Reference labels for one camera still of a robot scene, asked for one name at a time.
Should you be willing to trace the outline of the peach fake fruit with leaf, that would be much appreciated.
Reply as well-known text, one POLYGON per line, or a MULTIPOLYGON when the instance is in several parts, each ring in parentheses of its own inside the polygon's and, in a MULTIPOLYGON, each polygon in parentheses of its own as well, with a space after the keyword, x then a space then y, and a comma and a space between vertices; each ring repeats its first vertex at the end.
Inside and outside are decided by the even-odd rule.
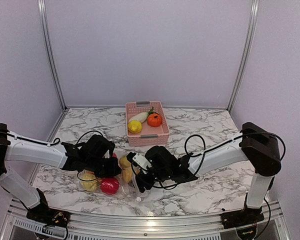
POLYGON ((124 168, 122 170, 122 177, 123 177, 123 180, 129 184, 131 181, 132 181, 132 178, 133 178, 133 171, 131 168, 124 168))

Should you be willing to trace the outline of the clear zip top bag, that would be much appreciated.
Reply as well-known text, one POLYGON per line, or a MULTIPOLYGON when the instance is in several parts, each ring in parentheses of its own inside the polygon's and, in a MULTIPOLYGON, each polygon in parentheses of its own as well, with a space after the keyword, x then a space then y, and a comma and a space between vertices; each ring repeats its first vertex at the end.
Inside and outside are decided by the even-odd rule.
POLYGON ((127 160, 127 151, 116 150, 114 157, 118 158, 121 173, 114 177, 96 177, 92 171, 83 170, 77 174, 78 186, 82 191, 110 196, 117 199, 140 202, 147 193, 141 193, 137 186, 134 173, 140 170, 131 167, 127 160))

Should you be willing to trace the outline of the yellow fake lemon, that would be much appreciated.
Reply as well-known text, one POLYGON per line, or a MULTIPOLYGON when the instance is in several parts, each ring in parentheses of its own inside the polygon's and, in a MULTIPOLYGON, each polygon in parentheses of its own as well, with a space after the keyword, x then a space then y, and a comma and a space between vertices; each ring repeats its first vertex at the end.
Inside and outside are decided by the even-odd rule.
POLYGON ((132 134, 138 134, 142 131, 142 123, 138 120, 132 120, 128 123, 128 131, 132 134))

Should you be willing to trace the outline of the orange fake pumpkin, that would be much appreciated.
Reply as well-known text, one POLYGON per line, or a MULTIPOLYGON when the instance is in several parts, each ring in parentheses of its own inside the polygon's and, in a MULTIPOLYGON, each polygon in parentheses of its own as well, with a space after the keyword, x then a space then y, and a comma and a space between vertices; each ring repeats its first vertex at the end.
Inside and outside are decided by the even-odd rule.
POLYGON ((151 127, 159 127, 162 124, 162 117, 158 113, 152 113, 147 118, 147 124, 151 127))

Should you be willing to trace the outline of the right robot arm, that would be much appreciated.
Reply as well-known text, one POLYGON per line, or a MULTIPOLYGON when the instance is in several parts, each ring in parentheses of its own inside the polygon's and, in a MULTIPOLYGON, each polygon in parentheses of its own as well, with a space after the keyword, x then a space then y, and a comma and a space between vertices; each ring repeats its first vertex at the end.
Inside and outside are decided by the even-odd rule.
POLYGON ((232 138, 210 148, 204 144, 202 153, 187 151, 184 156, 176 158, 164 146, 156 145, 145 155, 129 153, 127 159, 133 170, 140 170, 135 174, 135 180, 141 193, 155 188, 156 184, 163 189, 165 181, 173 181, 173 184, 167 185, 168 189, 173 189, 211 171, 239 162, 250 162, 254 175, 245 207, 237 214, 242 224, 248 224, 257 216, 257 209, 261 208, 273 178, 282 168, 281 161, 286 150, 280 150, 280 145, 285 143, 277 134, 246 122, 232 138))

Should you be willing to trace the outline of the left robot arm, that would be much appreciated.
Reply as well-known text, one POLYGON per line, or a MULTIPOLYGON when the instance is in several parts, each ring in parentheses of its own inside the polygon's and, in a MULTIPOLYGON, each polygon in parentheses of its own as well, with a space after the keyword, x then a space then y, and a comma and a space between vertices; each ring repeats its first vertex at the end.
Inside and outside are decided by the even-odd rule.
POLYGON ((6 162, 29 162, 63 171, 87 170, 97 178, 116 177, 122 170, 114 156, 115 144, 98 131, 92 134, 87 141, 78 140, 76 144, 60 139, 46 142, 16 134, 0 123, 0 186, 18 198, 26 209, 33 210, 41 222, 50 222, 54 215, 44 194, 30 186, 6 162))

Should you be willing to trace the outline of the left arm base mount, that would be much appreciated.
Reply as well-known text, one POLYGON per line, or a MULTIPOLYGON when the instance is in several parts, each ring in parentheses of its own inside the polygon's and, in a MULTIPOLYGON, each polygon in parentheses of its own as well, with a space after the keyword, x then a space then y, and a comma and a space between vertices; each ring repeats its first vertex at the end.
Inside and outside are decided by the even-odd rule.
POLYGON ((44 193, 36 189, 39 195, 39 204, 33 208, 27 209, 26 217, 36 222, 44 223, 45 226, 57 226, 66 228, 70 220, 68 211, 50 208, 44 193))

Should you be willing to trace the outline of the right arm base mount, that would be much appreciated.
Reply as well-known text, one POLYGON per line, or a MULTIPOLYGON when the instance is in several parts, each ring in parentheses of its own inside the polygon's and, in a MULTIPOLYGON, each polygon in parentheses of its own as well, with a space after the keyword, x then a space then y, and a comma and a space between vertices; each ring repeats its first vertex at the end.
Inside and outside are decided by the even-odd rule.
POLYGON ((265 219, 262 209, 244 208, 241 210, 223 212, 221 222, 224 229, 256 224, 265 219))

